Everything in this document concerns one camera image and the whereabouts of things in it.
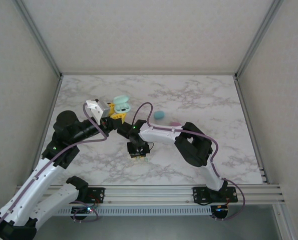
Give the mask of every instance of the marble surface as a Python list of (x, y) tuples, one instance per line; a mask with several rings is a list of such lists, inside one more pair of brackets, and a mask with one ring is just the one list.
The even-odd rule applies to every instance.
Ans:
[[(46, 143), (51, 140), (56, 116), (74, 111), (80, 120), (82, 105), (88, 99), (112, 101), (128, 95), (131, 111), (143, 102), (152, 102), (154, 111), (165, 118), (151, 122), (192, 122), (219, 143), (215, 164), (219, 173), (238, 184), (262, 183), (241, 105), (232, 76), (203, 75), (67, 75), (53, 112)], [(146, 119), (144, 106), (138, 118)], [(189, 165), (174, 145), (156, 143), (149, 161), (131, 159), (127, 140), (111, 132), (107, 141), (80, 145), (80, 152), (67, 170), (53, 183), (63, 184), (77, 175), (91, 185), (191, 185), (204, 184), (198, 167)]]

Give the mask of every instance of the metal rail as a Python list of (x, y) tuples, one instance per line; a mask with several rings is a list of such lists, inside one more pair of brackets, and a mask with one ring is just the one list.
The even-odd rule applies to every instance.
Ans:
[(247, 52), (245, 53), (243, 60), (241, 61), (237, 72), (236, 77), (239, 79), (243, 72), (245, 71), (246, 67), (248, 66), (249, 62), (251, 61), (255, 51), (257, 50), (261, 40), (263, 39), (265, 33), (267, 32), (272, 20), (274, 19), (276, 13), (278, 12), (283, 0), (273, 0), (268, 12), (266, 13), (258, 31), (256, 32)]
[(49, 125), (50, 125), (52, 114), (53, 114), (53, 111), (54, 111), (54, 108), (55, 108), (55, 104), (56, 104), (58, 96), (59, 96), (62, 80), (63, 80), (63, 76), (60, 77), (60, 79), (58, 81), (58, 84), (57, 84), (57, 87), (54, 91), (51, 106), (50, 106), (50, 109), (49, 109), (49, 112), (48, 112), (46, 122), (45, 122), (44, 127), (43, 127), (43, 132), (42, 132), (42, 135), (41, 135), (41, 138), (40, 138), (38, 149), (37, 149), (35, 157), (34, 157), (34, 161), (33, 161), (33, 164), (32, 164), (31, 171), (34, 170), (34, 168), (37, 166), (37, 164), (39, 162), (39, 159), (41, 158), (43, 143), (44, 143), (45, 137), (46, 137), (48, 129), (49, 129)]
[[(61, 187), (61, 185), (50, 186), (41, 200)], [(101, 206), (196, 206), (192, 188), (201, 185), (90, 185), (89, 187), (106, 189)], [(284, 203), (278, 184), (241, 184), (239, 187), (245, 195), (247, 205)], [(232, 205), (242, 204), (242, 196), (238, 191), (237, 196), (238, 202), (231, 203)]]
[[(99, 216), (197, 216), (211, 215), (211, 206), (103, 206), (97, 208)], [(71, 216), (72, 206), (60, 209), (54, 216)], [(77, 216), (95, 215), (94, 212)]]
[(28, 9), (26, 8), (24, 2), (22, 0), (12, 0), (12, 2), (14, 3), (14, 6), (16, 7), (16, 9), (19, 11), (23, 21), (27, 25), (29, 31), (32, 34), (33, 39), (38, 44), (42, 54), (46, 58), (50, 67), (52, 68), (52, 70), (54, 71), (56, 76), (58, 76), (58, 78), (60, 78), (61, 77), (60, 70), (59, 70), (57, 64), (55, 63), (47, 45), (45, 44), (38, 28), (36, 27), (31, 15), (28, 11)]

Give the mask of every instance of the purple cable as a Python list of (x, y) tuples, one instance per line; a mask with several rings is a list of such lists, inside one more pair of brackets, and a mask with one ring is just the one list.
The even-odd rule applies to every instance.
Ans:
[[(87, 205), (86, 203), (84, 203), (84, 202), (82, 202), (82, 201), (73, 201), (73, 203), (76, 203), (76, 204), (82, 204), (82, 205), (84, 205), (84, 206), (87, 207), (87, 208), (90, 207), (89, 205)], [(77, 209), (77, 210), (74, 212), (74, 214), (73, 214), (73, 221), (76, 221), (76, 219), (75, 219), (76, 214), (77, 214), (79, 211), (81, 211), (82, 209), (83, 209), (83, 208), (79, 208), (79, 209)], [(95, 222), (95, 221), (99, 220), (98, 212), (97, 212), (95, 209), (93, 209), (93, 211), (94, 211), (95, 215), (97, 216), (96, 219), (92, 219), (92, 220), (77, 220), (77, 221), (79, 221), (80, 223), (92, 223), (92, 222)]]
[[(105, 141), (108, 137), (106, 136), (106, 134), (100, 129), (100, 127), (90, 118), (90, 116), (88, 115), (87, 111), (85, 110), (86, 108), (86, 103), (83, 104), (83, 113), (84, 115), (87, 117), (87, 119), (90, 121), (90, 123), (92, 123), (92, 125), (99, 131), (99, 133), (101, 133), (103, 135), (104, 138), (102, 139), (96, 139), (96, 140), (86, 140), (86, 141), (79, 141), (76, 142), (74, 144), (71, 144), (69, 146), (67, 146), (66, 148), (64, 148), (62, 151), (60, 151), (58, 154), (56, 154), (47, 164), (44, 165), (43, 168), (41, 168), (40, 171), (38, 171), (38, 173), (34, 176), (36, 178), (36, 180), (39, 178), (39, 176), (41, 175), (41, 173), (49, 166), (51, 165), (61, 154), (63, 154), (65, 151), (67, 151), (68, 149), (75, 147), (76, 145), (80, 145), (80, 144), (89, 144), (89, 143), (97, 143), (97, 142), (102, 142)], [(34, 183), (34, 179), (32, 179), (23, 189), (23, 191), (19, 194), (19, 196), (17, 197), (17, 199), (15, 199), (14, 203), (10, 206), (10, 208), (8, 209), (8, 211), (12, 212), (12, 210), (14, 209), (14, 207), (16, 206), (16, 204), (20, 201), (20, 199), (23, 197), (23, 195), (27, 192), (27, 190), (30, 188), (30, 186)], [(6, 212), (0, 219), (0, 224), (1, 222), (8, 216), (9, 214)]]
[[(172, 131), (170, 128), (157, 127), (157, 126), (152, 126), (152, 125), (150, 124), (150, 121), (149, 121), (149, 120), (150, 120), (150, 117), (151, 117), (152, 112), (153, 112), (153, 105), (152, 105), (152, 103), (150, 103), (150, 102), (148, 102), (148, 101), (145, 102), (145, 103), (143, 103), (143, 104), (141, 104), (141, 105), (139, 106), (139, 108), (137, 109), (137, 111), (136, 111), (135, 114), (134, 114), (134, 117), (133, 117), (133, 120), (132, 120), (132, 125), (133, 125), (133, 123), (134, 123), (135, 117), (136, 117), (136, 115), (138, 114), (139, 110), (140, 110), (141, 107), (143, 107), (145, 104), (148, 104), (148, 105), (151, 106), (150, 113), (149, 113), (149, 115), (148, 115), (148, 117), (147, 117), (147, 124), (148, 124), (148, 126), (149, 126), (149, 127), (153, 127), (154, 129), (157, 129), (157, 130)], [(209, 139), (210, 141), (212, 141), (212, 142), (215, 144), (215, 151), (214, 151), (213, 155), (212, 155), (211, 158), (210, 158), (210, 163), (211, 163), (211, 166), (212, 166), (212, 169), (213, 169), (214, 173), (216, 174), (216, 176), (217, 176), (218, 178), (220, 178), (220, 179), (222, 179), (222, 180), (225, 180), (225, 181), (227, 181), (227, 182), (233, 184), (233, 185), (234, 185), (234, 186), (241, 192), (242, 199), (243, 199), (242, 207), (240, 208), (240, 210), (239, 210), (238, 212), (236, 212), (234, 215), (232, 215), (232, 216), (230, 216), (230, 217), (227, 217), (227, 218), (224, 218), (224, 219), (221, 219), (221, 220), (222, 220), (222, 221), (227, 221), (227, 220), (230, 220), (230, 219), (236, 217), (237, 215), (239, 215), (239, 214), (242, 212), (242, 210), (244, 209), (244, 206), (245, 206), (245, 196), (244, 196), (244, 193), (242, 192), (241, 188), (240, 188), (237, 184), (235, 184), (235, 183), (234, 183), (233, 181), (231, 181), (231, 180), (228, 180), (228, 179), (226, 179), (226, 178), (221, 177), (220, 174), (218, 173), (217, 169), (215, 168), (215, 165), (214, 165), (214, 163), (213, 163), (213, 159), (214, 159), (215, 155), (218, 153), (218, 150), (219, 150), (219, 144), (217, 143), (217, 141), (216, 141), (215, 139), (213, 139), (212, 137), (210, 137), (210, 136), (207, 136), (207, 135), (202, 134), (202, 133), (194, 132), (194, 131), (187, 131), (187, 130), (182, 130), (182, 129), (175, 129), (174, 131), (175, 131), (175, 132), (180, 132), (180, 133), (187, 133), (187, 134), (197, 135), (197, 136), (200, 136), (200, 137)]]

